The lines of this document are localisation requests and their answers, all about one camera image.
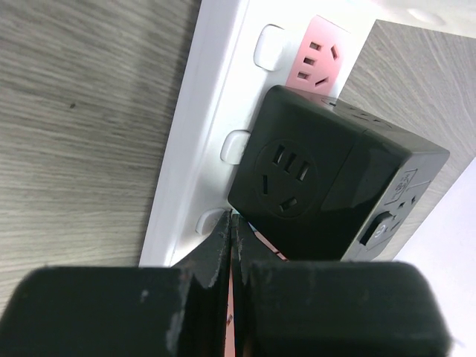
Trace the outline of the pink cube socket adapter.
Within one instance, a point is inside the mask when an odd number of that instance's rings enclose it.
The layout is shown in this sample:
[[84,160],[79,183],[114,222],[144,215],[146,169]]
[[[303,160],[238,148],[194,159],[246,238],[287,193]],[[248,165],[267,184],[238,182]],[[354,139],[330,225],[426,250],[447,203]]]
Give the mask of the pink cube socket adapter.
[[330,96],[349,50],[350,33],[320,16],[313,17],[297,50],[286,86]]

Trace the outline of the white power strip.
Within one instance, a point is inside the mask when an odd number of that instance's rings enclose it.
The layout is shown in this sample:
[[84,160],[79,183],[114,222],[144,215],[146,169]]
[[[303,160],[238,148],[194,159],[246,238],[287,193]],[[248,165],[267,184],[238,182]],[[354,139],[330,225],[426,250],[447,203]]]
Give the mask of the white power strip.
[[203,1],[139,263],[170,266],[228,208],[228,189],[263,95],[285,85],[320,16],[350,33],[339,96],[376,20],[372,1]]

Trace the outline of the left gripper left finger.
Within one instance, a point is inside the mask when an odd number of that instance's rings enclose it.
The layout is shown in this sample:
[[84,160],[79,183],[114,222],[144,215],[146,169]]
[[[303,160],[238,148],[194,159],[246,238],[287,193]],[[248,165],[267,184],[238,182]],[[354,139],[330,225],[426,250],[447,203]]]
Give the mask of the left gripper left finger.
[[46,266],[1,317],[3,356],[222,356],[231,213],[168,268]]

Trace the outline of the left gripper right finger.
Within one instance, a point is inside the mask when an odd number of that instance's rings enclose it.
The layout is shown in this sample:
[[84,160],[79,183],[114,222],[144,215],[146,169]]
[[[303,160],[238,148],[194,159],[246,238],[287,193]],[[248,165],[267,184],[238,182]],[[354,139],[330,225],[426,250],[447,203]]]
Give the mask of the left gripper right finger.
[[285,261],[231,221],[237,356],[447,356],[431,287],[399,262]]

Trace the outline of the black cube plug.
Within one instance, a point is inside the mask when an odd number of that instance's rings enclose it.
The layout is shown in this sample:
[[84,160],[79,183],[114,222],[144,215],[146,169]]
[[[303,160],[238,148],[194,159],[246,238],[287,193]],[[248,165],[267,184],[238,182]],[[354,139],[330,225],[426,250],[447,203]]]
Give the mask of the black cube plug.
[[274,86],[228,201],[290,260],[373,260],[448,157],[341,100]]

